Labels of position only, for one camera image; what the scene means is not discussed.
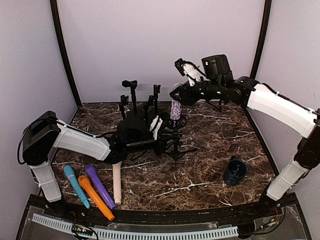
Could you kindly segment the black tripod shock-mount stand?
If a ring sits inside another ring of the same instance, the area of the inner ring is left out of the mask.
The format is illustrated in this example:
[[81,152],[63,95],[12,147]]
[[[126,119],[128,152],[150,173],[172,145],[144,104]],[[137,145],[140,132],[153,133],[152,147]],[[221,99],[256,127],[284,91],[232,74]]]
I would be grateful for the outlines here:
[[169,131],[173,137],[177,137],[177,139],[173,139],[172,142],[167,145],[165,152],[166,155],[174,160],[174,172],[176,173],[178,169],[178,160],[187,153],[193,153],[197,151],[197,148],[193,147],[188,150],[179,150],[179,147],[181,147],[183,144],[181,141],[183,133],[180,130],[187,125],[187,118],[184,115],[180,115],[178,120],[173,120],[170,116],[168,116],[164,123],[165,129]]

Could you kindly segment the silver glitter microphone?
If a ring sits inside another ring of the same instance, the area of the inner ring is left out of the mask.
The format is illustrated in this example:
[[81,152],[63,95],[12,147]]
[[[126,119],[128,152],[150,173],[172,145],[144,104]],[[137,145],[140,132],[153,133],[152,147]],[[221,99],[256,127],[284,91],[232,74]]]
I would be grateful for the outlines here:
[[[181,86],[181,83],[176,83],[174,86]],[[181,118],[181,104],[175,100],[171,101],[170,119],[178,121]]]

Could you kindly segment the black stand of orange microphone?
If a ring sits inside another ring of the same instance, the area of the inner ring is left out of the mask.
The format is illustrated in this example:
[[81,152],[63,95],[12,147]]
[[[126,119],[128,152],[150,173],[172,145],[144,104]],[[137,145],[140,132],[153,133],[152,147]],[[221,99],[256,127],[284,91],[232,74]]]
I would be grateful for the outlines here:
[[154,99],[154,113],[158,114],[158,98],[160,93],[161,85],[154,84],[153,85],[153,99]]

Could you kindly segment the black stand of purple microphone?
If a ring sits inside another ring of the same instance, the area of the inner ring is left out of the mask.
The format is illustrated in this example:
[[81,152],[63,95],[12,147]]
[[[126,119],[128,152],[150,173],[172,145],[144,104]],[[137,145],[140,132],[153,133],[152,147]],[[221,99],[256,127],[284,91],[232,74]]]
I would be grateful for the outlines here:
[[148,125],[148,122],[149,122],[149,107],[153,106],[154,100],[155,100],[154,96],[150,95],[148,97],[147,102],[143,104],[144,121],[146,126]]

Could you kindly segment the black stand of blue microphone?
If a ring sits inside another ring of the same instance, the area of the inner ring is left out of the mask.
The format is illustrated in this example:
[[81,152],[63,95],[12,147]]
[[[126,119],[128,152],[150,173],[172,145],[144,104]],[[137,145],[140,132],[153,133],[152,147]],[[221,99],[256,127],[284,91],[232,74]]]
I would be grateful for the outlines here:
[[130,88],[131,101],[132,101],[132,105],[133,105],[133,113],[136,115],[138,113],[137,97],[136,97],[136,88],[138,86],[138,81],[137,80],[132,80],[132,81],[123,80],[121,84],[124,88]]

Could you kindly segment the black stand of pink microphone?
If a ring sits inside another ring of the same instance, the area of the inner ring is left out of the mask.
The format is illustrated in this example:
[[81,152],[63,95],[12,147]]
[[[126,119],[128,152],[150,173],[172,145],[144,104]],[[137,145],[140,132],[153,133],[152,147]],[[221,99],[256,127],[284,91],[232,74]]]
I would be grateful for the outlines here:
[[120,103],[119,103],[119,110],[122,115],[122,119],[124,120],[126,118],[125,113],[125,106],[129,104],[129,96],[128,95],[121,95],[120,96]]

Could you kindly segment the pink microphone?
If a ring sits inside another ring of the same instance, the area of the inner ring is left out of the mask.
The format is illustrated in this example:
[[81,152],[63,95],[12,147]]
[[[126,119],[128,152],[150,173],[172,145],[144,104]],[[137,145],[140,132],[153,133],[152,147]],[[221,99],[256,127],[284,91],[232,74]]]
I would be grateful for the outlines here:
[[122,204],[121,167],[121,161],[112,165],[113,199],[116,205]]

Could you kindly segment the purple microphone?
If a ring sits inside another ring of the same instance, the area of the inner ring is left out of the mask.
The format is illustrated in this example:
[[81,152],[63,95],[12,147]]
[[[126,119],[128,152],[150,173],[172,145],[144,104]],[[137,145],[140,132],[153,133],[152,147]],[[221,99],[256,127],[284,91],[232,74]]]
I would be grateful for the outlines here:
[[85,173],[93,182],[95,188],[97,189],[98,193],[102,197],[105,204],[111,210],[114,210],[116,208],[116,204],[115,204],[114,200],[112,199],[112,197],[110,196],[107,189],[105,188],[104,184],[102,183],[100,177],[98,176],[96,168],[93,165],[88,164],[85,166]]

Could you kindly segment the orange microphone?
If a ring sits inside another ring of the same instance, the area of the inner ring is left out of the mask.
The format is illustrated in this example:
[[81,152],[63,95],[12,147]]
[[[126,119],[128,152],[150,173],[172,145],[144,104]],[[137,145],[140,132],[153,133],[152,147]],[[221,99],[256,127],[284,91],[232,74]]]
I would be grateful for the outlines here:
[[89,197],[92,199],[94,204],[98,207],[100,212],[109,221],[113,221],[115,219],[115,216],[113,215],[111,210],[107,207],[107,205],[104,203],[104,201],[100,198],[98,193],[94,190],[94,188],[91,185],[90,180],[86,176],[80,175],[78,177],[78,183],[85,190],[85,192],[89,195]]

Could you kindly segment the blue microphone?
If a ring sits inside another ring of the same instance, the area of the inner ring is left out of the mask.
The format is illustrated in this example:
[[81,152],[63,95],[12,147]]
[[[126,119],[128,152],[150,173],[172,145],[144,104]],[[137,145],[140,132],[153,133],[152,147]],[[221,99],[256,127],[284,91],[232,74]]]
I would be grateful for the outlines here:
[[90,206],[89,200],[88,200],[87,196],[85,195],[82,187],[80,186],[78,179],[76,178],[76,174],[75,174],[74,170],[72,169],[72,167],[69,165],[66,165],[63,168],[63,171],[64,171],[65,177],[70,182],[70,184],[71,184],[73,190],[75,191],[76,195],[78,196],[80,202],[87,209],[90,209],[91,206]]

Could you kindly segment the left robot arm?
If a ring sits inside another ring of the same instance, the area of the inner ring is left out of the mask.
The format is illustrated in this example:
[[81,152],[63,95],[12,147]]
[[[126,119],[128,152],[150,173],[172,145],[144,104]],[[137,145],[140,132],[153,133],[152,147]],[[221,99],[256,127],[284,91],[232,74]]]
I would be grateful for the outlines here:
[[164,120],[146,113],[124,116],[115,131],[94,135],[80,130],[47,111],[27,126],[17,149],[17,160],[33,172],[51,210],[60,218],[67,218],[70,206],[62,198],[62,192],[52,170],[49,153],[53,148],[80,153],[112,165],[113,199],[122,203],[121,164],[130,153],[153,150],[160,156],[174,144],[179,144],[180,133],[166,129]]

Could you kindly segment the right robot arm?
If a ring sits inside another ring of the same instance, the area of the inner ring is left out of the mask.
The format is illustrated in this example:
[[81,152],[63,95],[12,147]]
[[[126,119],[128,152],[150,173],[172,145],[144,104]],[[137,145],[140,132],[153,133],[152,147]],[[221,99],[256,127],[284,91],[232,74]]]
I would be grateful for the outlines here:
[[174,66],[187,82],[170,92],[173,100],[192,106],[199,100],[235,103],[244,109],[266,114],[295,130],[301,137],[297,151],[288,165],[267,187],[255,213],[266,217],[275,208],[275,201],[320,163],[320,112],[281,95],[266,83],[247,76],[234,79],[228,58],[218,54],[202,58],[203,70],[183,59]]

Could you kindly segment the dark blue mug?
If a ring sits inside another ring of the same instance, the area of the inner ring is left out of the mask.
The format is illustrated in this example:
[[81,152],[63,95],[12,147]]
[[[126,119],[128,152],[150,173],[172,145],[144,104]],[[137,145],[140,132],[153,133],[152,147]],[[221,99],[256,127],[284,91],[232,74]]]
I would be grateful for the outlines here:
[[247,172],[248,167],[246,163],[233,155],[227,164],[223,180],[229,186],[237,186],[241,183]]

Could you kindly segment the small circuit board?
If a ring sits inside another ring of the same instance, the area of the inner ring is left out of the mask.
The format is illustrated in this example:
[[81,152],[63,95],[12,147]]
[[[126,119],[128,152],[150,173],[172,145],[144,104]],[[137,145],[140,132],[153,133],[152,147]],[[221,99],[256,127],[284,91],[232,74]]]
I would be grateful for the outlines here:
[[94,235],[93,231],[84,227],[84,226],[80,226],[77,224],[73,224],[71,226],[71,232],[73,235],[75,235],[76,237],[92,237]]

